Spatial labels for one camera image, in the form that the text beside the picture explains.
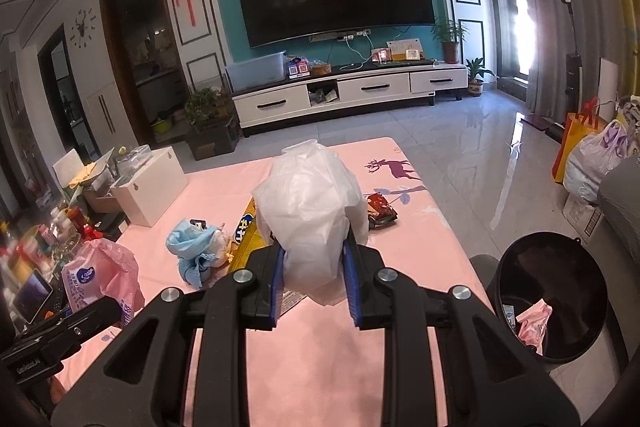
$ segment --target deer print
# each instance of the deer print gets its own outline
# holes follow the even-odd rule
[[[414,178],[413,176],[409,175],[411,172],[415,172],[415,171],[404,169],[404,166],[411,167],[411,163],[409,163],[407,160],[402,160],[402,161],[372,160],[369,163],[367,163],[366,167],[367,169],[369,169],[369,172],[376,172],[380,170],[380,167],[382,167],[383,165],[386,165],[387,167],[389,167],[391,174],[396,179],[399,179],[399,178],[409,178],[410,180],[420,179],[420,178]]]

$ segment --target cordless vacuum cleaner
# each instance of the cordless vacuum cleaner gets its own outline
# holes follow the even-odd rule
[[[566,111],[578,112],[582,107],[582,58],[578,55],[578,37],[575,34],[574,8],[571,0],[560,0],[566,4],[571,18],[571,28],[574,32],[573,53],[566,54]]]

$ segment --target black trash can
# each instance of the black trash can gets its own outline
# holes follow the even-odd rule
[[[513,243],[487,294],[508,328],[503,304],[513,306],[516,316],[541,298],[553,308],[543,354],[533,351],[548,371],[585,353],[607,314],[607,285],[598,264],[579,239],[554,232],[531,233]]]

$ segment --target yellow snack package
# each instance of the yellow snack package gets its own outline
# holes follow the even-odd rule
[[[255,201],[254,198],[251,198],[231,240],[233,260],[229,265],[228,271],[231,273],[244,268],[252,251],[266,246],[267,244],[260,236],[258,227],[255,224]]]

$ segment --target table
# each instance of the table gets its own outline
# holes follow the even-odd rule
[[[427,188],[390,138],[331,148],[356,175],[364,194],[385,193],[398,220],[369,234],[387,266],[411,276],[421,286],[447,291],[465,284],[490,306],[481,283]],[[188,174],[189,185],[151,228],[132,225],[118,240],[140,265],[140,285],[149,302],[167,286],[184,291],[176,258],[164,246],[181,219],[226,223],[232,233],[251,198],[268,175],[271,158]],[[69,388],[117,328],[94,337],[65,363],[58,376]],[[430,343],[436,379],[439,425],[447,424],[442,370],[434,331]],[[248,398],[254,427],[370,427],[380,424],[383,388],[383,331],[359,331],[346,301],[322,307],[304,299],[273,331],[247,333]],[[194,378],[190,378],[193,399]]]

